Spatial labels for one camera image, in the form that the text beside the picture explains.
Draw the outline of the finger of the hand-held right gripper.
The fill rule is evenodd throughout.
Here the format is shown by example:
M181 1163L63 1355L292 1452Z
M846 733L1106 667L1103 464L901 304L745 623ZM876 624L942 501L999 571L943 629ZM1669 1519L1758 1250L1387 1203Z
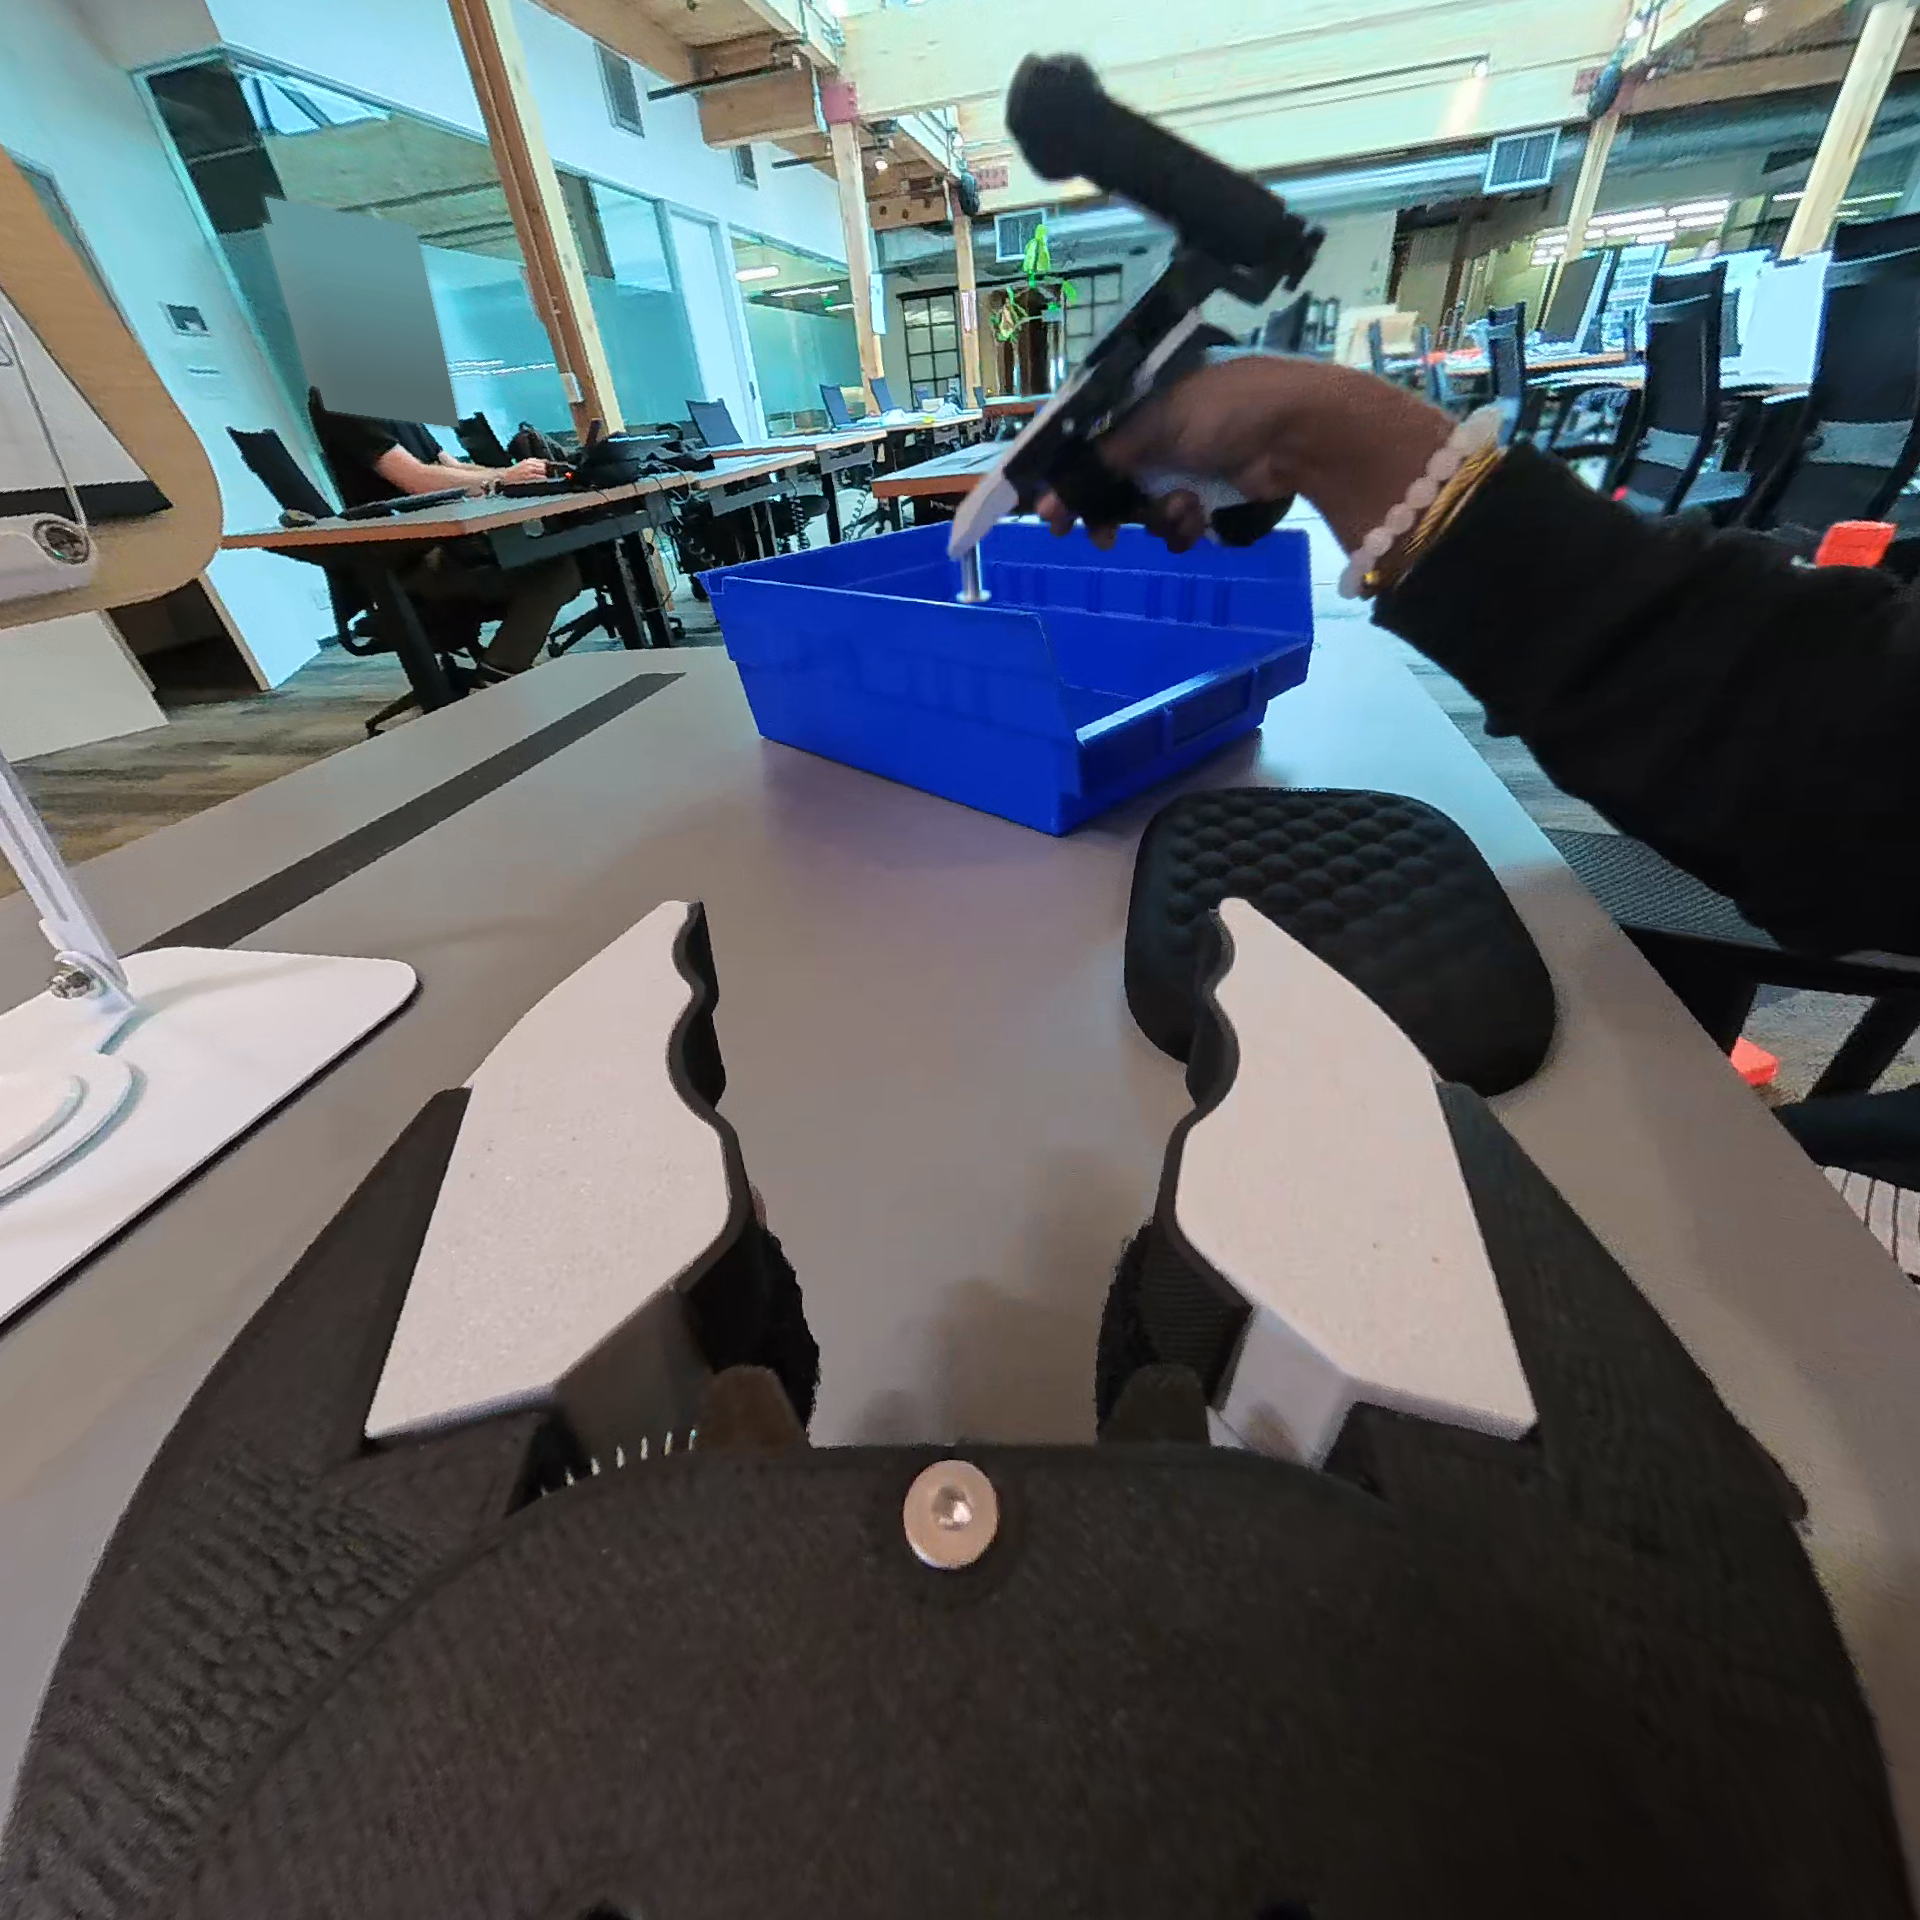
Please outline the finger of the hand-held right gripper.
M1178 321L1124 317L1046 400L958 508L947 557L972 568L990 533L1053 497L1087 525L1140 521L1146 493L1097 443L1156 388L1180 351Z

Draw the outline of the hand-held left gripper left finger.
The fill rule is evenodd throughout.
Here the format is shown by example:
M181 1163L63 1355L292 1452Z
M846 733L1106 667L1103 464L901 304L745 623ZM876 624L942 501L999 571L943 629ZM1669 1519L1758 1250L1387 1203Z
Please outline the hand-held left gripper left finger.
M689 1299L751 1197L716 999L703 906L669 898L468 1075L365 1440L532 1411L578 1449L686 1447L721 1367Z

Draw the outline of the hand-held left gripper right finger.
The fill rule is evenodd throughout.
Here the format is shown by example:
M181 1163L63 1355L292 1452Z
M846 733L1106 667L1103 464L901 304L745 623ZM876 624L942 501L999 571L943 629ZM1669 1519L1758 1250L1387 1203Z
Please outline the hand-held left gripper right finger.
M1306 1467L1361 1405L1519 1440L1535 1405L1426 1057L1247 900L1211 924L1171 1243L1247 1311L1214 1429Z

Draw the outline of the blue plastic bin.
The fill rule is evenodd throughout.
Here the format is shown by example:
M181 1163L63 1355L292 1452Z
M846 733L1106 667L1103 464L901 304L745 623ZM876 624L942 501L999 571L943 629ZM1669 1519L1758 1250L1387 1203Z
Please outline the blue plastic bin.
M1259 732L1311 664L1311 547L1287 523L1182 556L1005 519L962 597L949 523L714 568L761 738L1068 835Z

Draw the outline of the person's right forearm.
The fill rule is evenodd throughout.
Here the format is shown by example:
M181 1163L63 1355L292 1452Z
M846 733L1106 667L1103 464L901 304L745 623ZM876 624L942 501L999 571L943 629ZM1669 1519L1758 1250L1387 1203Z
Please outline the person's right forearm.
M1517 449L1377 600L1554 787L1807 954L1917 956L1917 602Z

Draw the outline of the person's right hand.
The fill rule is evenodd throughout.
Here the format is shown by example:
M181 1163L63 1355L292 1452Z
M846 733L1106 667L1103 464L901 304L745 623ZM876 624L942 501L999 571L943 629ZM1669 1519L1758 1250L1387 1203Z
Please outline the person's right hand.
M1238 355L1189 373L1095 441L1103 466L1302 498L1343 554L1379 528L1450 443L1454 418L1379 375Z

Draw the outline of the green potted plant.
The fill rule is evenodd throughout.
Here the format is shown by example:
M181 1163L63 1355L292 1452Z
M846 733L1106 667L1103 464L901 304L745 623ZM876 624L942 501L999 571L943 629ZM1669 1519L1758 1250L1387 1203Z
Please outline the green potted plant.
M1037 217L1023 240L1020 274L996 315L996 339L1004 345L1020 345L1029 331L1065 321L1078 301L1075 282L1053 273L1046 216Z

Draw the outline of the black wrist rest pad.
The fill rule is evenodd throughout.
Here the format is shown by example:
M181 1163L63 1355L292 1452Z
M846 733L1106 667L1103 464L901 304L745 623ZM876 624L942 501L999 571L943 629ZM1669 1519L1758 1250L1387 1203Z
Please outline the black wrist rest pad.
M1546 1067L1546 959L1474 841L1364 789L1222 787L1146 826L1122 940L1135 1026L1187 1063L1214 913L1238 898L1371 999L1444 1082L1500 1098Z

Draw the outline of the sign board on white stand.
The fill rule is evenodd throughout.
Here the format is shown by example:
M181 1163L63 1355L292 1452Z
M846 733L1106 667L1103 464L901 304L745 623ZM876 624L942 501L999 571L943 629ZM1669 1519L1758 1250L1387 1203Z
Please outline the sign board on white stand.
M214 472L132 329L4 159L4 634L182 588L225 530ZM4 860L50 949L2 1017L2 1315L391 1023L391 959L121 956L12 761Z

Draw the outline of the black office chair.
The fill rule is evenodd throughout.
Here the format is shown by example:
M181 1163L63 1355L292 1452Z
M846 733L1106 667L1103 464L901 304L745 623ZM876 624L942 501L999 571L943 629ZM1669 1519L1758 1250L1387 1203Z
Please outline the black office chair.
M1614 503L1646 519L1706 512L1725 523L1742 509L1750 472L1710 469L1722 436L1724 266L1652 282L1639 400L1607 475Z

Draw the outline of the long office desk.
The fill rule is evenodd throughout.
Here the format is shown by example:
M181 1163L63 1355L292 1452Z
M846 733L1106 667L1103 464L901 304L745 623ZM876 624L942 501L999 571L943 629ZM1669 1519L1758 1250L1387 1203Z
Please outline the long office desk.
M481 541L489 562L507 575L582 557L586 571L609 577L604 600L612 635L631 651L669 650L677 635L642 540L671 533L689 498L710 506L717 519L751 512L786 492L811 461L805 449L778 449L724 457L703 472L642 475L621 488L404 497L354 517L309 517L227 535L222 551L259 551L323 569L340 604L340 645L356 656L396 655L410 692L371 714L365 733L380 737L477 690L477 659L454 648L449 616L420 609L406 584L427 551Z

